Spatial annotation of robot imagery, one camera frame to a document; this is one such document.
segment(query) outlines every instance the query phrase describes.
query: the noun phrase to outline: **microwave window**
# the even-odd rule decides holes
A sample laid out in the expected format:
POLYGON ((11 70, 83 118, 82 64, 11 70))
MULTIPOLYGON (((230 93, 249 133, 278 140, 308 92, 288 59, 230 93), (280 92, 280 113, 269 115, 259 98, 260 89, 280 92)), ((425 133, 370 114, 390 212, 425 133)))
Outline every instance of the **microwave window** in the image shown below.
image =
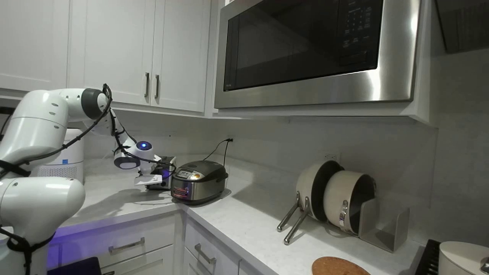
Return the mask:
POLYGON ((224 90, 376 68, 381 2, 263 0, 228 21, 224 90))

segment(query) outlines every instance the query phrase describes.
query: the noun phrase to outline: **cabinet handle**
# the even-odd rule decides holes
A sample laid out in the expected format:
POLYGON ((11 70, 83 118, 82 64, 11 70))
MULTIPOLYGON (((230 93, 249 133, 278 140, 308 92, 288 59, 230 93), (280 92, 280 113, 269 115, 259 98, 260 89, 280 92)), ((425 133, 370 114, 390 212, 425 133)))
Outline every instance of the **cabinet handle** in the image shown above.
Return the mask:
POLYGON ((114 254, 116 254, 116 253, 118 253, 118 252, 120 252, 120 251, 122 251, 122 250, 124 250, 126 248, 134 247, 134 246, 137 246, 137 245, 144 245, 144 237, 142 237, 137 242, 133 242, 133 243, 130 243, 128 245, 121 246, 121 247, 113 247, 113 246, 111 246, 111 247, 109 247, 109 253, 111 255, 114 255, 114 254))
POLYGON ((155 99, 157 99, 158 96, 159 96, 159 74, 157 74, 155 77, 156 77, 156 94, 155 94, 155 99))
POLYGON ((146 91, 144 92, 144 97, 148 97, 150 94, 150 73, 146 73, 146 91))
POLYGON ((209 259, 209 257, 207 257, 207 255, 204 252, 202 252, 202 250, 201 250, 202 246, 200 245, 200 243, 196 244, 194 246, 194 248, 195 248, 195 250, 197 250, 197 253, 199 253, 199 255, 202 256, 202 258, 204 258, 204 260, 207 263, 212 264, 212 265, 216 264, 216 261, 217 261, 216 258, 209 259))

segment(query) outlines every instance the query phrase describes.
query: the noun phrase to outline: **microwave control panel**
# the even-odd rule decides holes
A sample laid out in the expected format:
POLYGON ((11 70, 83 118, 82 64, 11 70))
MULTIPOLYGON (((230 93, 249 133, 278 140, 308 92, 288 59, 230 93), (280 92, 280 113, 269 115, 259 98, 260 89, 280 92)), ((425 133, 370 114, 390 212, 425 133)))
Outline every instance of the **microwave control panel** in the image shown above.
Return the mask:
POLYGON ((377 67, 382 0, 340 0, 338 52, 341 66, 371 63, 377 67))

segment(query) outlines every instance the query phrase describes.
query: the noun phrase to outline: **rice cooker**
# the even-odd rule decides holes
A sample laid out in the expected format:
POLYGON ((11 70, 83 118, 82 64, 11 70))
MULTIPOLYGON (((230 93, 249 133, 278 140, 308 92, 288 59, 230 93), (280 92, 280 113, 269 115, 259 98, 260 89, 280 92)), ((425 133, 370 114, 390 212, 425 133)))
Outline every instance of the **rice cooker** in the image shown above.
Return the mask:
POLYGON ((217 162, 189 162, 173 173, 171 194, 185 204, 202 204, 221 195, 227 177, 226 169, 217 162))

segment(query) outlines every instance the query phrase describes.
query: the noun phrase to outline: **white air purifier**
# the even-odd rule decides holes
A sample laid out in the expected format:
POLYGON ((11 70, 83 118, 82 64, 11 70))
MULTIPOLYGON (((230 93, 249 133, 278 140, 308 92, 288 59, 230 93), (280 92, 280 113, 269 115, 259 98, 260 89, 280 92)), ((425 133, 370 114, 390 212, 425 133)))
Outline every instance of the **white air purifier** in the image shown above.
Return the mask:
MULTIPOLYGON (((67 129, 64 144, 80 135, 79 129, 67 129)), ((83 138, 67 149, 52 162, 39 166, 32 171, 32 177, 63 177, 77 179, 83 183, 83 138)))

